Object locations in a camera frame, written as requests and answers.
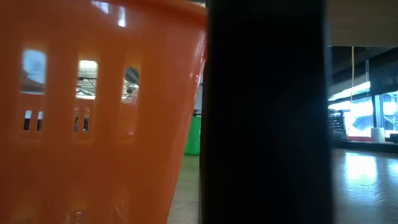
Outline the black plastic basket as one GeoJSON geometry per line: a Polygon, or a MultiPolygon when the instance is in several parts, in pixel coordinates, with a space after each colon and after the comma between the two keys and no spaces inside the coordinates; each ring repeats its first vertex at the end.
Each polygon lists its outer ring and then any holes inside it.
{"type": "Polygon", "coordinates": [[[332,139],[347,140],[343,110],[328,110],[328,127],[332,139]]]}

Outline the bright window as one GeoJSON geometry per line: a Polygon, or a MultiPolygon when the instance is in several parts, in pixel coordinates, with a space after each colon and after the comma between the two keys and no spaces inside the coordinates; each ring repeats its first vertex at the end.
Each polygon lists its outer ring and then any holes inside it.
{"type": "Polygon", "coordinates": [[[398,91],[381,95],[376,101],[370,95],[370,82],[364,82],[335,93],[328,98],[331,110],[343,110],[348,136],[371,137],[374,127],[374,115],[382,114],[381,127],[385,130],[385,137],[398,133],[398,91]]]}

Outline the green plastic basket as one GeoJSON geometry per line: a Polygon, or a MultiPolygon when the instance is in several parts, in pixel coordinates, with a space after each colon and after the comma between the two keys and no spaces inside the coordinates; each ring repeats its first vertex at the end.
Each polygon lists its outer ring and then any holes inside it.
{"type": "Polygon", "coordinates": [[[200,154],[201,116],[193,116],[184,153],[197,156],[200,154]]]}

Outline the orange plastic basket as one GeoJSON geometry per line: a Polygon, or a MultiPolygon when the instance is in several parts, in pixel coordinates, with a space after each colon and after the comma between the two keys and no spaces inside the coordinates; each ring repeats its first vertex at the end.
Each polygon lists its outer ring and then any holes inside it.
{"type": "Polygon", "coordinates": [[[207,11],[0,0],[0,224],[166,224],[207,11]]]}

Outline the white cylinder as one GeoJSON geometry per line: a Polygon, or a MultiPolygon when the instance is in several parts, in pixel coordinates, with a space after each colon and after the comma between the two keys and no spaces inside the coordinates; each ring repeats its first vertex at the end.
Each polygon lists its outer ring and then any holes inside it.
{"type": "Polygon", "coordinates": [[[371,128],[371,142],[385,143],[384,128],[371,128]]]}

